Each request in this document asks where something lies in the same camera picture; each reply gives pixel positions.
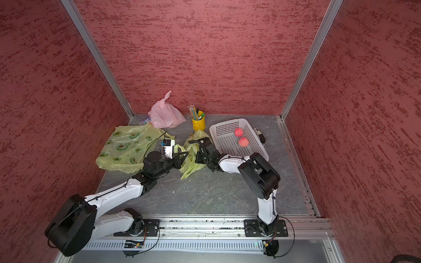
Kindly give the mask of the pink plastic bag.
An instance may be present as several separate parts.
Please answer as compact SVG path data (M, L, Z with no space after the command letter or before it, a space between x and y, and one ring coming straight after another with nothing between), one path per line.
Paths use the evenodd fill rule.
M170 97L169 91L163 99L156 102L148 115L150 122L155 128L175 128L186 121L184 115L166 100Z

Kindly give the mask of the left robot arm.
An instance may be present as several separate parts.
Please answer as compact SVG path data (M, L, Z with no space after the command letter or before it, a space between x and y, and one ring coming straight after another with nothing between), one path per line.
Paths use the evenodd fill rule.
M165 158L161 152L152 151L143 160L143 169L124 183L98 194L69 197L45 230L47 244L59 249L64 256L72 256L89 242L108 235L145 239L157 228L148 227L136 210L108 212L148 193L161 177L172 169L180 169L187 156L187 152L181 152Z

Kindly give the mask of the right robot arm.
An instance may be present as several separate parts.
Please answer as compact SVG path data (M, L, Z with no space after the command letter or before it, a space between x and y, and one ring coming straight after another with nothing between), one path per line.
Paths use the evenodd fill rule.
M196 162L205 164L213 172L240 174L258 200L257 226L254 231L262 236L276 235L278 213L276 193L280 175L259 153L240 157L220 153L210 138L190 140L189 144L198 145Z

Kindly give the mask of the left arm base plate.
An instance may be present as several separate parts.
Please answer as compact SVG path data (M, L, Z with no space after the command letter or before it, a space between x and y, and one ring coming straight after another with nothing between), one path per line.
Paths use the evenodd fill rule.
M157 237L160 227L159 219L143 219L136 220L129 230L125 232L117 232L113 235L115 237Z

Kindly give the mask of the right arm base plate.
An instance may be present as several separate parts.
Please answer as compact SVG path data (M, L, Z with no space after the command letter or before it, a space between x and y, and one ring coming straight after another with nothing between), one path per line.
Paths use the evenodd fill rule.
M266 224L257 219L247 219L243 221L246 237L288 237L288 230L284 220L275 220L271 224Z

